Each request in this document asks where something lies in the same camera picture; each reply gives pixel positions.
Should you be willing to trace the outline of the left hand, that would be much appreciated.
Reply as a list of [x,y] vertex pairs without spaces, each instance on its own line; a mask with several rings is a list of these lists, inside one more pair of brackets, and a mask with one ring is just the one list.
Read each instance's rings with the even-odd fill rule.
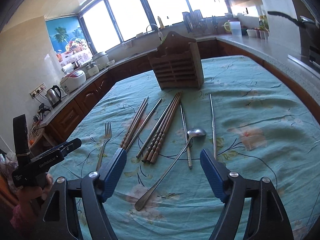
[[35,207],[32,207],[31,201],[41,198],[46,200],[48,194],[53,186],[53,177],[51,174],[46,174],[47,186],[42,189],[39,186],[36,187],[24,187],[17,191],[19,204],[13,210],[13,217],[11,224],[19,232],[27,232],[31,229],[31,226],[35,223],[38,217],[38,211]]

